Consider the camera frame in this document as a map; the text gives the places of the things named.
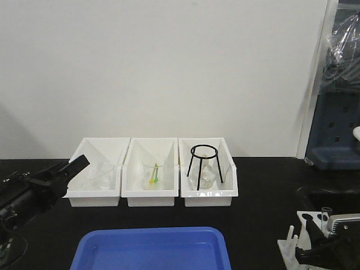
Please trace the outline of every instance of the black countertop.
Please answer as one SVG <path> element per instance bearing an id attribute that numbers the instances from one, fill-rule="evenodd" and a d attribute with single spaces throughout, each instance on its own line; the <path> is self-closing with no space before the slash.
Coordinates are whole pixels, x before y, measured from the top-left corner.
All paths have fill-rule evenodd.
<path id="1" fill-rule="evenodd" d="M 63 160 L 0 160 L 0 179 L 13 171 L 36 172 Z M 360 187 L 358 171 L 320 171 L 286 157 L 236 157 L 239 196 L 230 207 L 72 208 L 68 199 L 35 217 L 20 233 L 28 240 L 24 257 L 9 269 L 69 269 L 80 239 L 104 229 L 211 226 L 225 238 L 233 270 L 285 269 L 277 239 L 289 225 L 299 233 L 296 198 L 300 187 Z"/>

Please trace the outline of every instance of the clear plastic sheet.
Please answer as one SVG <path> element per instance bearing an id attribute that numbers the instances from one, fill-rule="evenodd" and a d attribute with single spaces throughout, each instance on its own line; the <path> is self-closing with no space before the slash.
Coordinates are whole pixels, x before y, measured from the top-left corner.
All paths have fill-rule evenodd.
<path id="1" fill-rule="evenodd" d="M 360 6 L 338 10 L 322 77 L 324 92 L 360 93 Z"/>

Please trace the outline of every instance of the white plastic tray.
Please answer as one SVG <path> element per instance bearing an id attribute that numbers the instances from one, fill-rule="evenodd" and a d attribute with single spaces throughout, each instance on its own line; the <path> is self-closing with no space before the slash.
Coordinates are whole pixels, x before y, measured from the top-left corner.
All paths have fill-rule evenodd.
<path id="1" fill-rule="evenodd" d="M 166 161 L 162 189 L 144 189 L 144 160 L 159 164 Z M 177 138 L 132 138 L 121 185 L 121 196 L 127 198 L 129 206 L 174 206 L 174 198 L 179 195 Z"/>
<path id="2" fill-rule="evenodd" d="M 120 199 L 122 164 L 129 146 L 130 138 L 83 138 L 70 161 L 85 154 L 90 165 L 74 177 L 69 183 L 65 198 L 72 206 L 117 206 Z M 84 175 L 91 164 L 105 159 L 114 165 L 115 186 L 110 190 L 87 190 L 82 185 Z"/>
<path id="3" fill-rule="evenodd" d="M 195 145 L 206 144 L 218 150 L 223 182 L 219 179 L 208 190 L 196 190 L 186 176 L 191 160 L 190 149 Z M 230 206 L 232 197 L 238 196 L 236 166 L 231 158 L 224 138 L 179 138 L 181 197 L 185 198 L 185 206 Z M 192 167 L 199 164 L 194 158 Z M 217 170 L 216 158 L 209 164 Z"/>

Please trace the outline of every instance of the blue plastic tray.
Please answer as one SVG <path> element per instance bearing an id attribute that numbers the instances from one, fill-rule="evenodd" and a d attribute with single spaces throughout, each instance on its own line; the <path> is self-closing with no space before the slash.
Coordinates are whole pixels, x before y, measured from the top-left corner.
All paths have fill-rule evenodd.
<path id="1" fill-rule="evenodd" d="M 70 270 L 231 270 L 210 227 L 111 229 L 85 235 Z"/>

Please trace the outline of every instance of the yellow stirring rod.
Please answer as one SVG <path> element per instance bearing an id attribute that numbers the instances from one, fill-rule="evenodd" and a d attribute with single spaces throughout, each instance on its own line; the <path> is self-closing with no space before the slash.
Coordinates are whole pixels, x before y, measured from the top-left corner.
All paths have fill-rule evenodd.
<path id="1" fill-rule="evenodd" d="M 159 181 L 159 179 L 158 179 L 158 171 L 159 171 L 159 166 L 157 165 L 157 163 L 155 163 L 155 179 L 154 179 L 155 183 L 157 183 Z"/>
<path id="2" fill-rule="evenodd" d="M 151 179 L 149 181 L 150 184 L 155 184 L 155 172 L 156 172 L 156 168 L 158 167 L 158 164 L 155 163 L 154 165 L 154 169 L 152 170 L 152 174 L 151 174 Z"/>

